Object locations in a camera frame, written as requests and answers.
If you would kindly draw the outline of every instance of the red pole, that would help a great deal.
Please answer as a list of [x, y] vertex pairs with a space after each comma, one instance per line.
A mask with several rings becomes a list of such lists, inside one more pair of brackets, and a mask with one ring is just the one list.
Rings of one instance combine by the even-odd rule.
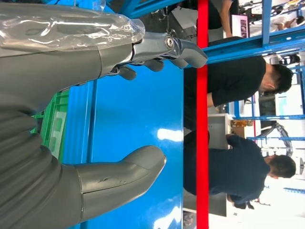
[[[197, 44], [208, 46], [209, 1], [198, 2]], [[208, 67], [197, 70], [197, 92], [197, 228], [209, 229], [209, 148], [208, 106], [206, 100]]]

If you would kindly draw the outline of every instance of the clear plastic bag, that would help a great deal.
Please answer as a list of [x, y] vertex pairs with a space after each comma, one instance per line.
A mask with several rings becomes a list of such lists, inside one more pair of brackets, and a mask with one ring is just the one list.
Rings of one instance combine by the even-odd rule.
[[3, 48], [95, 50], [136, 43], [144, 35], [142, 21], [118, 14], [40, 4], [2, 4], [0, 8], [0, 46]]
[[92, 4], [93, 10], [103, 12], [105, 7], [105, 0], [94, 0]]

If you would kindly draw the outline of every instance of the screw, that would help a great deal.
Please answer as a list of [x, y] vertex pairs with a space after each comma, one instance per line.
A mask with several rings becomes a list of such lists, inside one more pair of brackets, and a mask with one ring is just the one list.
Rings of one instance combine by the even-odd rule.
[[171, 37], [166, 37], [165, 39], [165, 44], [167, 46], [168, 49], [172, 49], [174, 47], [174, 41]]

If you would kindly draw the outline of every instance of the green crate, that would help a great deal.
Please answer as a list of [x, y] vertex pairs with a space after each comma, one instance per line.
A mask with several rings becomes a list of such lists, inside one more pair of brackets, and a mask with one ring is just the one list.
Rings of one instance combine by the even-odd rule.
[[34, 116], [38, 126], [32, 132], [40, 133], [42, 144], [61, 162], [63, 159], [68, 102], [69, 91], [56, 93], [45, 111]]

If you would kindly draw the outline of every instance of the robotic hand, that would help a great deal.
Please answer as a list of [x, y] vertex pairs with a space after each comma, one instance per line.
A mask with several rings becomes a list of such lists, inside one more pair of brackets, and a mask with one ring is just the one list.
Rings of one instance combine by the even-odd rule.
[[[2, 3], [0, 20], [8, 13], [19, 18], [26, 13], [35, 15], [33, 11], [41, 15], [58, 15], [59, 11], [73, 14], [74, 19], [79, 14], [82, 20], [85, 15], [96, 14], [80, 8]], [[121, 20], [119, 15], [104, 17]], [[8, 25], [2, 22], [0, 34]], [[36, 26], [26, 23], [29, 20], [23, 22], [17, 31]], [[72, 23], [57, 32], [81, 29], [69, 30], [70, 26], [73, 27]], [[2, 229], [64, 229], [91, 219], [145, 194], [166, 163], [160, 149], [144, 146], [117, 163], [61, 165], [49, 149], [41, 146], [39, 135], [30, 134], [35, 126], [31, 115], [44, 109], [54, 93], [105, 75], [134, 79], [136, 72], [127, 64], [160, 71], [163, 60], [197, 68], [206, 61], [194, 44], [148, 32], [137, 42], [81, 51], [42, 52], [23, 48], [22, 42], [15, 44], [19, 48], [0, 45]]]
[[126, 64], [144, 65], [151, 71], [159, 72], [164, 66], [163, 60], [169, 60], [179, 68], [188, 65], [201, 68], [206, 64], [207, 57], [190, 41], [172, 38], [167, 34], [146, 32], [142, 40], [133, 44], [130, 58], [114, 66], [110, 74], [120, 74], [125, 79], [133, 80], [136, 73]]

